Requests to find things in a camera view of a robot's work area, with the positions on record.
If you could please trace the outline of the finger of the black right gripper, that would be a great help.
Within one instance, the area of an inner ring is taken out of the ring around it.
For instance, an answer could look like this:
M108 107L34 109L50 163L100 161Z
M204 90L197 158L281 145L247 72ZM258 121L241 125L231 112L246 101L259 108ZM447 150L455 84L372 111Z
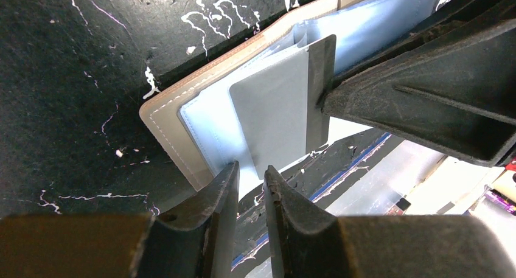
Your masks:
M333 79L332 86L337 87L343 81L371 67L398 57L451 32L453 29L480 16L500 1L450 0L446 3L440 2L438 9L431 16L412 28L407 34L389 43L351 68L337 74Z
M331 91L324 114L481 166L515 157L515 0Z

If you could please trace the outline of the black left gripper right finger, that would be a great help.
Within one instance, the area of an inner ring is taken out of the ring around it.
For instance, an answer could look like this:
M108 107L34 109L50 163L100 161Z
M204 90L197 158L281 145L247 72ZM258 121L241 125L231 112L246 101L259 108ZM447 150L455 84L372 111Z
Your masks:
M479 219L459 215L336 217L264 174L274 277L514 277L515 266Z

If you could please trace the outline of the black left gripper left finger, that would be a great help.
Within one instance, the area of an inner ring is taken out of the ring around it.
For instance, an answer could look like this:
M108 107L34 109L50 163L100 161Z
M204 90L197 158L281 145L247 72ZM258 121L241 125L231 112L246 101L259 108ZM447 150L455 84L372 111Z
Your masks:
M2 277L229 277L239 163L158 216L14 215L1 221Z

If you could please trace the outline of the grey striped credit card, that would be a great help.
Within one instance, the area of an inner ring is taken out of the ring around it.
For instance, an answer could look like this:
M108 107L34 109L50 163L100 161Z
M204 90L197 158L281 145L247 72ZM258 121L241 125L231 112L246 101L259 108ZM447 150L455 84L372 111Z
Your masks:
M285 50L229 88L259 179L328 141L329 117L319 105L333 76L336 36Z

